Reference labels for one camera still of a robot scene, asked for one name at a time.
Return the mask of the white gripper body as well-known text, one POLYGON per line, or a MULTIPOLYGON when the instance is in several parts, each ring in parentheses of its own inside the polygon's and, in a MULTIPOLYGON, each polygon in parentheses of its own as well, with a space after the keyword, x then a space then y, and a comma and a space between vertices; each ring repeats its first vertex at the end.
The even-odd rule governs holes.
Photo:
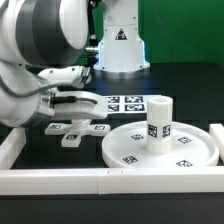
POLYGON ((87 91, 63 91, 44 97, 39 113, 52 120, 105 119, 108 100, 87 91))

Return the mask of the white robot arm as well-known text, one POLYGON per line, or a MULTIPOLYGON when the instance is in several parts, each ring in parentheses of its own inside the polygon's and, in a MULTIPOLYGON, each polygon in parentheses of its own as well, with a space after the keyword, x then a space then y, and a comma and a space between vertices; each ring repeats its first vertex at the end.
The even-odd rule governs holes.
POLYGON ((0 123, 104 119, 106 100, 66 75, 96 41, 92 10, 104 6, 95 71, 122 78, 149 66, 138 33, 138 0, 0 0, 0 123))

